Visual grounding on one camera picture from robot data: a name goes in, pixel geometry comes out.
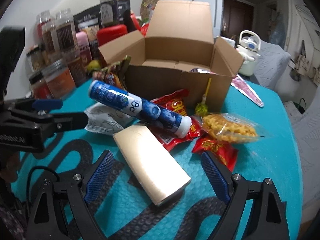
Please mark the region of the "silver grey foil packet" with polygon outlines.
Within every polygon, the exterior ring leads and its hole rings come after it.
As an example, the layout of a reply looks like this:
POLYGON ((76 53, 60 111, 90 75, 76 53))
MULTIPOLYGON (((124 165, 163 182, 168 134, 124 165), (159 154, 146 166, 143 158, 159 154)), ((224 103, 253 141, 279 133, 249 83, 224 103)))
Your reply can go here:
POLYGON ((99 102, 88 107, 85 114, 88 116, 85 130, 104 135, 114 135, 137 121, 134 117, 99 102))

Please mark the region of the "gold green small box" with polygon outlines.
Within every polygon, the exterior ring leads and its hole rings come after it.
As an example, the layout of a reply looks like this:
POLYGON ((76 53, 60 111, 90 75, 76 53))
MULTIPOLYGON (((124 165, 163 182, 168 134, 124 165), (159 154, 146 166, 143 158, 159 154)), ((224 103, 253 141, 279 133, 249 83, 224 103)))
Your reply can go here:
POLYGON ((145 125, 131 125, 113 138, 155 206, 180 193, 191 177, 145 125))

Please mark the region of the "blue tablet tube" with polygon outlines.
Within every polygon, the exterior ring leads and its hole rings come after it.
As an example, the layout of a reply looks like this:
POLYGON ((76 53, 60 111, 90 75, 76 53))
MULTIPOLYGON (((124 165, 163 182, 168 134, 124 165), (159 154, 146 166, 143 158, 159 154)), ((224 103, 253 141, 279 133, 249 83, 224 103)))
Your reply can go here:
POLYGON ((159 124, 165 123, 161 119, 161 114, 165 111, 163 107, 102 81, 94 80, 89 86, 88 95, 103 105, 151 126, 158 127, 159 124))

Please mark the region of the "small red gold candy bag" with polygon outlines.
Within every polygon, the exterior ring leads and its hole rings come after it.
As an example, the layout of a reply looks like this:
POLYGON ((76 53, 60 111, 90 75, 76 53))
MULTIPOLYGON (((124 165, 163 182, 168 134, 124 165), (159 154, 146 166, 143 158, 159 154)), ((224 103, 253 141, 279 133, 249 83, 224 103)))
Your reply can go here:
POLYGON ((191 152, 202 154, 205 151, 212 152, 220 163, 227 166, 228 169, 233 172, 238 157, 238 149, 234 148, 228 142, 217 141, 210 135, 204 134, 197 139, 191 152))

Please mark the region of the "silver purple triangular snack bag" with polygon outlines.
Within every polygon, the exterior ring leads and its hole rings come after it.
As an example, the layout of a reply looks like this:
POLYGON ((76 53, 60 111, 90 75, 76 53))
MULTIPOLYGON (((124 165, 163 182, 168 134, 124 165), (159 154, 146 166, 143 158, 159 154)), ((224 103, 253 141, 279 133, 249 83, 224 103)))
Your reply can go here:
POLYGON ((203 73, 203 74, 215 74, 214 72, 211 72, 210 70, 207 69, 202 69, 202 68, 193 68, 190 70, 191 73, 203 73))

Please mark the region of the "pink bottle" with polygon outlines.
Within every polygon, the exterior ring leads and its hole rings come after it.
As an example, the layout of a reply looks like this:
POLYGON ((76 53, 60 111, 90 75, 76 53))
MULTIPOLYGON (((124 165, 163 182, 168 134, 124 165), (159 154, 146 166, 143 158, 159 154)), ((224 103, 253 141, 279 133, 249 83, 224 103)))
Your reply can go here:
POLYGON ((76 33, 80 56, 84 66, 87 66, 92 61, 91 49, 86 32, 80 31, 76 33))

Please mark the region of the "dark colourful snack bag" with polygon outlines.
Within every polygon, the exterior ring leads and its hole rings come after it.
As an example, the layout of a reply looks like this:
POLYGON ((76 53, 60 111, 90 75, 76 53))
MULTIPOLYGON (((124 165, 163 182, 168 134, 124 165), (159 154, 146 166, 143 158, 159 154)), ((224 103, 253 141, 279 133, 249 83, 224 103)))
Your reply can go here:
POLYGON ((127 91, 125 73, 130 65, 131 56, 125 56, 121 61, 114 62, 107 67, 93 72, 93 80, 102 81, 108 85, 127 91))

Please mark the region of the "red plastic container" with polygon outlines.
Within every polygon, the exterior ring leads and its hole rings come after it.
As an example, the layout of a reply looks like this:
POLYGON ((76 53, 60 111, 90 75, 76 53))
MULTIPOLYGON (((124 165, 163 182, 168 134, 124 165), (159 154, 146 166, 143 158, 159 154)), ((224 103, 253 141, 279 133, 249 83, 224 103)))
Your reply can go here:
POLYGON ((98 45, 102 46, 126 34, 127 27, 124 24, 114 25, 111 27, 100 29, 97 32, 98 45))

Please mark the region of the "packaged yellow waffle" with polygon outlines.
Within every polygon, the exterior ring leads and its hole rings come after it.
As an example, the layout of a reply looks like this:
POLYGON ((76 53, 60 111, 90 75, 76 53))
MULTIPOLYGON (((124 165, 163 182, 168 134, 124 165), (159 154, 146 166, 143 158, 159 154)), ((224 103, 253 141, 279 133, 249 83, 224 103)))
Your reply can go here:
POLYGON ((201 118, 202 129, 212 138, 230 144, 246 144, 266 138, 257 123, 230 113, 208 113, 201 118))

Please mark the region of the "large red gold snack bag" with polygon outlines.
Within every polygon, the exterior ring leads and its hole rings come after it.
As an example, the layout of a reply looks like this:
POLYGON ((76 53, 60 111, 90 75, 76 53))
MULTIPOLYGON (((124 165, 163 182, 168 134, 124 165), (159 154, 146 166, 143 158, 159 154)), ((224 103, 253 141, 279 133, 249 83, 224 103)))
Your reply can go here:
POLYGON ((195 118, 187 115, 183 98, 188 95, 189 90, 184 88, 151 101, 165 109, 161 114, 161 119, 165 123, 159 124, 158 127, 149 126, 148 128, 167 151, 201 135, 199 123, 195 118))

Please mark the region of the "dark-lidded spice jar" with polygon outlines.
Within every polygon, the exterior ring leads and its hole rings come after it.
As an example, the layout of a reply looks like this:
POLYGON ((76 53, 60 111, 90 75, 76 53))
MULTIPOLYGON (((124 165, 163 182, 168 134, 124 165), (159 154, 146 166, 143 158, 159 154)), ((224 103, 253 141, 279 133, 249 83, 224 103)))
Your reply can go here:
POLYGON ((100 15, 103 27, 119 24, 118 0, 99 0, 100 15))

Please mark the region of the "yellow green lollipop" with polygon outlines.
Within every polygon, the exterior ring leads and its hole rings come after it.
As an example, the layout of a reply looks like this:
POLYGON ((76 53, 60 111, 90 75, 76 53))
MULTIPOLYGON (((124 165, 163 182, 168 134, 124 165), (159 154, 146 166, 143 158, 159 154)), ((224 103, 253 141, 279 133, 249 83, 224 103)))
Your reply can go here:
POLYGON ((199 102, 195 107, 195 114, 197 116, 203 117, 208 113, 208 106, 206 104, 206 100, 207 100, 207 95, 210 89, 211 81, 212 81, 212 78, 210 77, 207 82, 205 93, 202 96, 202 101, 199 102))

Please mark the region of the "open cardboard box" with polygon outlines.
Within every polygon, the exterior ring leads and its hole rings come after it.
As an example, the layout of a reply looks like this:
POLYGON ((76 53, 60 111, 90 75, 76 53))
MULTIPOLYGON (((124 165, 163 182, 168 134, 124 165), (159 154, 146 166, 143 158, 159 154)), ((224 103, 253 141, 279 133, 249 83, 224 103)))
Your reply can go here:
POLYGON ((219 112, 243 57, 224 39, 213 37, 207 2, 157 2, 146 35, 130 32, 99 48, 107 63, 131 56, 125 73, 127 90, 152 100, 179 89, 189 90, 184 103, 194 108, 212 81, 206 104, 219 112), (193 68, 215 74, 191 73, 193 68))

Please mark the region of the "pink white flat packet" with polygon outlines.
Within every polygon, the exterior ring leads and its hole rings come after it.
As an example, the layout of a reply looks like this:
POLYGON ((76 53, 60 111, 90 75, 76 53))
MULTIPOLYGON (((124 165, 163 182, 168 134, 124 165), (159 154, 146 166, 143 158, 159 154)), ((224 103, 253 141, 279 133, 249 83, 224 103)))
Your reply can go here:
POLYGON ((252 87, 238 74, 231 81, 231 86, 241 94, 254 102, 259 107, 264 107, 264 103, 252 87))

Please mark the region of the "cream robot-shaped kettle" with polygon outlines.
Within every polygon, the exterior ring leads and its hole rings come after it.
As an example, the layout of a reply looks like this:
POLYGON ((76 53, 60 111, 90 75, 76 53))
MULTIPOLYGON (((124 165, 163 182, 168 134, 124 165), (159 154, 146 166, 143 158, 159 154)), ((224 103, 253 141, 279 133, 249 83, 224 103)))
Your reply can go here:
POLYGON ((243 30, 239 36, 239 43, 236 50, 243 57, 244 61, 239 73, 244 76, 252 76, 258 63, 261 49, 260 37, 250 30, 243 30))

